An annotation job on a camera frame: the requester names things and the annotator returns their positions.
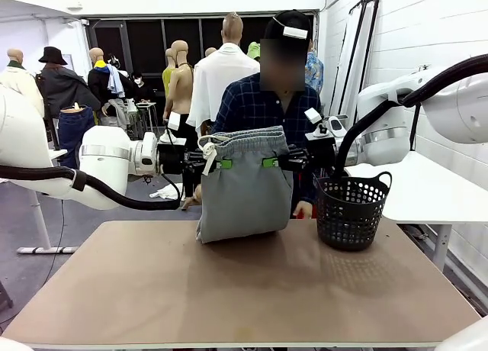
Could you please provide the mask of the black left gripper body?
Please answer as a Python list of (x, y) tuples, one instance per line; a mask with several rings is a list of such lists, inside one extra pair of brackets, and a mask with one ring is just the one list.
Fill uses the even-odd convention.
[(181, 175), (186, 170), (184, 146), (160, 143), (157, 150), (161, 175)]

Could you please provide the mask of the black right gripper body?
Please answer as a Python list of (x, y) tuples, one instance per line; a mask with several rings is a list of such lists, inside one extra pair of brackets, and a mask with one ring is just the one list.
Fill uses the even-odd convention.
[(336, 162), (334, 139), (313, 139), (306, 142), (309, 165), (313, 172), (332, 172)]

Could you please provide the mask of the person's left hand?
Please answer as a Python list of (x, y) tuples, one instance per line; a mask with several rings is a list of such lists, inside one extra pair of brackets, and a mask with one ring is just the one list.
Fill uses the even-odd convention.
[(307, 201), (299, 201), (292, 216), (295, 218), (310, 219), (313, 216), (313, 205)]

